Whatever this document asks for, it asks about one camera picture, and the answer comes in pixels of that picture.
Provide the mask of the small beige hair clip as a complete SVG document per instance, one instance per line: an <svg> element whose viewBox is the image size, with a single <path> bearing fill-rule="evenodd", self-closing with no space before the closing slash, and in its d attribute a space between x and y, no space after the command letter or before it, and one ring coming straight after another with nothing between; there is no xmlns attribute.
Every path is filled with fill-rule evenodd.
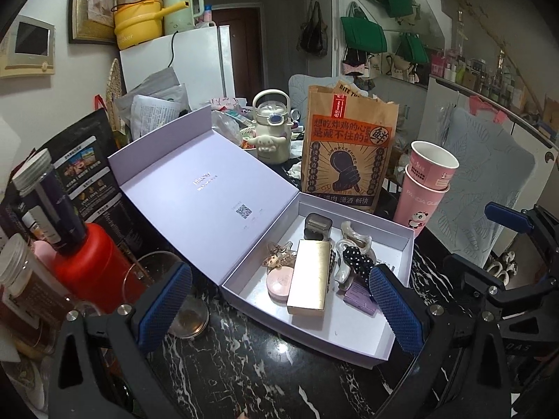
<svg viewBox="0 0 559 419"><path fill-rule="evenodd" d="M297 252L293 249L292 241L287 241L282 245L269 243L267 249L268 255L265 257L262 265L264 265L268 271L281 267L294 268Z"/></svg>

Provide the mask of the brown printed paper bag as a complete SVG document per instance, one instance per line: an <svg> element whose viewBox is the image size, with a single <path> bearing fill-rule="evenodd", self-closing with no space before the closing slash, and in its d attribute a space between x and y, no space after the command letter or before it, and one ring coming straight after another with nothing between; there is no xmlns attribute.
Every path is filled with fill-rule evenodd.
<svg viewBox="0 0 559 419"><path fill-rule="evenodd" d="M399 105L338 81L312 85L302 150L301 190L373 212L396 135Z"/></svg>

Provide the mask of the white pearl hair claw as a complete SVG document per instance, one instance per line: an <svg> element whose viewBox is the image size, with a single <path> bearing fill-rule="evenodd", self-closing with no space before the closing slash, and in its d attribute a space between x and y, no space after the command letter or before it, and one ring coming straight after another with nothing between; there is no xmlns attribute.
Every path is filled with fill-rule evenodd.
<svg viewBox="0 0 559 419"><path fill-rule="evenodd" d="M334 282L340 291L347 291L353 283L369 286L370 272L377 264L369 235L354 230L349 220L340 226L341 239L334 244Z"/></svg>

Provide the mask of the red canister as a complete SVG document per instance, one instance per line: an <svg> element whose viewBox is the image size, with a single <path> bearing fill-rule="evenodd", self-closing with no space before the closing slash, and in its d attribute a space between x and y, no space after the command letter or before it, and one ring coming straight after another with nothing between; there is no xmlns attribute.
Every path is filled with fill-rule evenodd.
<svg viewBox="0 0 559 419"><path fill-rule="evenodd" d="M132 264L99 225L87 223L84 244L70 255L58 253L52 265L57 280L77 298L104 313L134 304L146 287L131 273Z"/></svg>

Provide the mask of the green tote bag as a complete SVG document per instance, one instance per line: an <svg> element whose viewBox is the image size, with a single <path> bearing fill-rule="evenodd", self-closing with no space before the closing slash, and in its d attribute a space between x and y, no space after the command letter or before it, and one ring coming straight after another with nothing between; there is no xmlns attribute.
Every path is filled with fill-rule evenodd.
<svg viewBox="0 0 559 419"><path fill-rule="evenodd" d="M370 54L387 51L386 35L383 28L370 21L356 2L351 2L347 15L341 18L345 42L353 48Z"/></svg>

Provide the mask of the beige wall intercom panel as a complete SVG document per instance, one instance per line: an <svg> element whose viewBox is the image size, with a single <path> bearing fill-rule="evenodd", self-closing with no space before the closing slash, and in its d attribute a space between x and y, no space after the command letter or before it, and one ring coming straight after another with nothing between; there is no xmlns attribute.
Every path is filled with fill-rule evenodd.
<svg viewBox="0 0 559 419"><path fill-rule="evenodd" d="M17 15L1 42L1 78L55 74L55 27Z"/></svg>

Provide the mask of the brown spice jar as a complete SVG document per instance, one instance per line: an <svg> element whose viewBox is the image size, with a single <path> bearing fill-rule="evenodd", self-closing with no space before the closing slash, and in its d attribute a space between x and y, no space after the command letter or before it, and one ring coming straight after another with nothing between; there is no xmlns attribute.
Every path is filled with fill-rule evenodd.
<svg viewBox="0 0 559 419"><path fill-rule="evenodd" d="M26 346L51 355L76 301L19 234L1 250L1 323Z"/></svg>

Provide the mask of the upper pink paper cup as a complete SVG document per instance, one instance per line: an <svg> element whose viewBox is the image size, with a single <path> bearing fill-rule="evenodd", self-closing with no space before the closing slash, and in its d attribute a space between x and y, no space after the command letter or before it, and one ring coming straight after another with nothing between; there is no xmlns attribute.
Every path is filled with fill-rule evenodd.
<svg viewBox="0 0 559 419"><path fill-rule="evenodd" d="M427 141L411 143L408 173L419 184L445 190L458 168L459 160L448 150Z"/></svg>

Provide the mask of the lower pink panda cup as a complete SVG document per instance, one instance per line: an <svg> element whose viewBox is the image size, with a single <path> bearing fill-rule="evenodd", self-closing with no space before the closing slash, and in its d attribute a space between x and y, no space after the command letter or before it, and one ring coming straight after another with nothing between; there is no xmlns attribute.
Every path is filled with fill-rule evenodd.
<svg viewBox="0 0 559 419"><path fill-rule="evenodd" d="M402 191L393 221L412 229L415 236L418 236L434 215L450 187L442 190L426 187L414 179L409 171L410 167L406 166Z"/></svg>

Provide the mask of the pink round compact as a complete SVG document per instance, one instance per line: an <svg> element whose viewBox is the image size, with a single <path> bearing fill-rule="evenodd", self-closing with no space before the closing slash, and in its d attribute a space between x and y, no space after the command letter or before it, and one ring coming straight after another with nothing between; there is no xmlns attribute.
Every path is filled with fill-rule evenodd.
<svg viewBox="0 0 559 419"><path fill-rule="evenodd" d="M289 297L294 269L288 266L274 268L266 276L269 296L278 302L286 302Z"/></svg>

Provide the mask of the gold rectangular box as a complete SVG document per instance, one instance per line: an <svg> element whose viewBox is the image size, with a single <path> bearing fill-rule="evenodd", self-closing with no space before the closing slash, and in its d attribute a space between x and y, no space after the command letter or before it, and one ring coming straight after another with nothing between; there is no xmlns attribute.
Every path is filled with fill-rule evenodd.
<svg viewBox="0 0 559 419"><path fill-rule="evenodd" d="M287 310L291 315L320 316L328 291L332 246L329 241L298 243Z"/></svg>

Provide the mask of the white refrigerator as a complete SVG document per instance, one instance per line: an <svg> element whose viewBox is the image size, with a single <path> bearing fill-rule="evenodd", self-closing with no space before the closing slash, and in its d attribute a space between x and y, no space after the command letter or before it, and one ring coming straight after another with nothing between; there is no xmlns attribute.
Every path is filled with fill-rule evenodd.
<svg viewBox="0 0 559 419"><path fill-rule="evenodd" d="M187 89L189 106L203 107L218 97L236 96L230 30L195 28L119 52L127 90L168 66Z"/></svg>

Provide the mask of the grey leaf pattern chair cover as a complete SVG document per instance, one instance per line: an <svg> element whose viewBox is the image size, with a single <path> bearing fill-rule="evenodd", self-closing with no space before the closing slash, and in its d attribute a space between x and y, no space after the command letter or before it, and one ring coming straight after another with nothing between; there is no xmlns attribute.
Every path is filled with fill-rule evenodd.
<svg viewBox="0 0 559 419"><path fill-rule="evenodd" d="M482 267L503 227L484 214L487 203L514 207L535 170L535 158L501 125L453 110L442 146L459 160L450 189L427 229L449 252Z"/></svg>

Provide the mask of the cream cartoon water bottle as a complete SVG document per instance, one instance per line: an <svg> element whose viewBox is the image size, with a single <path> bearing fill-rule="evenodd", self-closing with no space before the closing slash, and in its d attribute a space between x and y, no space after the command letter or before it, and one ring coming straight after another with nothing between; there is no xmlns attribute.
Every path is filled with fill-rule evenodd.
<svg viewBox="0 0 559 419"><path fill-rule="evenodd" d="M285 163L290 157L292 129L300 119L300 112L292 108L290 97L279 89L257 93L252 107L256 125L242 139L255 148L261 162L270 166Z"/></svg>

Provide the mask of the black polka dot scrunchie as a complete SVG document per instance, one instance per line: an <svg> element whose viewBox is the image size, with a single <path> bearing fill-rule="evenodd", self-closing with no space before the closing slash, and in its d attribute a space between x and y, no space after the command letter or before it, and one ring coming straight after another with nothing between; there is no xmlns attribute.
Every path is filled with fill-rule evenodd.
<svg viewBox="0 0 559 419"><path fill-rule="evenodd" d="M368 255L364 255L357 247L347 247L342 252L345 264L360 279L360 282L368 287L370 284L370 272L376 266L376 261Z"/></svg>

